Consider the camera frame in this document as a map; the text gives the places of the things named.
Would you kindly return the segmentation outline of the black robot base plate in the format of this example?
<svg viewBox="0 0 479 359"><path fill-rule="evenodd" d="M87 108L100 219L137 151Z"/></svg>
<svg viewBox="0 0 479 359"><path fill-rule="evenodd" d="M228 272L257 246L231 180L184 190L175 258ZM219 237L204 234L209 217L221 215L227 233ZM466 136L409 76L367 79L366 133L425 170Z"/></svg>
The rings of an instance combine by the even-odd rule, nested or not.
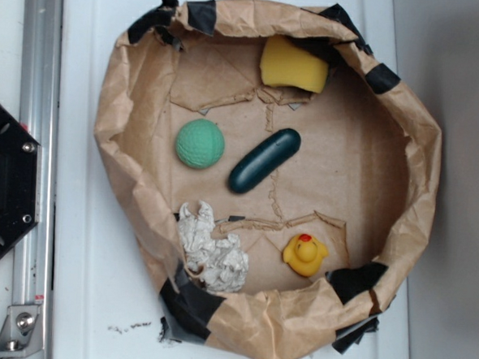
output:
<svg viewBox="0 0 479 359"><path fill-rule="evenodd" d="M0 260L37 225L40 150L0 104Z"/></svg>

